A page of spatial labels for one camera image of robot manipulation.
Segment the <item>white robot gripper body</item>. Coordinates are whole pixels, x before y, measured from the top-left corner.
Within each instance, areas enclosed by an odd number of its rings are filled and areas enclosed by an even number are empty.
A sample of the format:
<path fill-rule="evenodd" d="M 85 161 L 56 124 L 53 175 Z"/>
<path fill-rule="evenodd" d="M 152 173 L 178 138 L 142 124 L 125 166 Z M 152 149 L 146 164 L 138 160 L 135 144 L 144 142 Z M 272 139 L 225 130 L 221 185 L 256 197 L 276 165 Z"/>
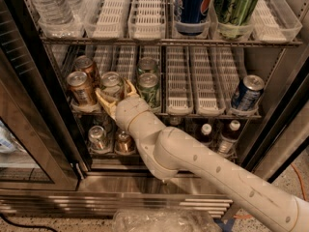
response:
<path fill-rule="evenodd" d="M 116 124 L 129 134 L 147 134 L 151 111 L 148 104 L 139 97 L 129 97 L 116 107 Z"/>

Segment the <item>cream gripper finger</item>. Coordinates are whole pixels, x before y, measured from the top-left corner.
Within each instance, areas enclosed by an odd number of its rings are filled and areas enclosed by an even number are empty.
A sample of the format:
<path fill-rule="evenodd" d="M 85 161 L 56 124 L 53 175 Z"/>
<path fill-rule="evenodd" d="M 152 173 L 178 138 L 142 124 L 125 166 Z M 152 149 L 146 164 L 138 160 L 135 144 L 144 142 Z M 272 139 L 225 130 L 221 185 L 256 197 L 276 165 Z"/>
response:
<path fill-rule="evenodd" d="M 105 100 L 100 93 L 96 93 L 97 99 L 98 99 L 98 103 L 102 106 L 102 108 L 104 109 L 104 111 L 112 118 L 115 119 L 115 114 L 116 114 L 116 103 L 113 102 L 109 102 L 107 100 Z"/>
<path fill-rule="evenodd" d="M 125 80 L 125 86 L 126 86 L 126 92 L 125 92 L 126 99 L 139 97 L 134 85 L 127 79 Z"/>

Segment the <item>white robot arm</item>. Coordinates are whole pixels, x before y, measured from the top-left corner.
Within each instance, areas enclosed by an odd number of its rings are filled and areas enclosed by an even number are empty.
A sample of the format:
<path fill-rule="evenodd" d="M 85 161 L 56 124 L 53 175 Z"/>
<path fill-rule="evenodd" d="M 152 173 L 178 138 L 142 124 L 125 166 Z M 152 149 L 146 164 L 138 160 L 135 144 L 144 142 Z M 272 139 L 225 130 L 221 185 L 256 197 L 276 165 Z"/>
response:
<path fill-rule="evenodd" d="M 165 126 L 130 82 L 121 101 L 96 90 L 98 102 L 135 141 L 159 180 L 186 169 L 215 185 L 272 232 L 309 232 L 309 203 L 223 158 L 183 130 Z"/>

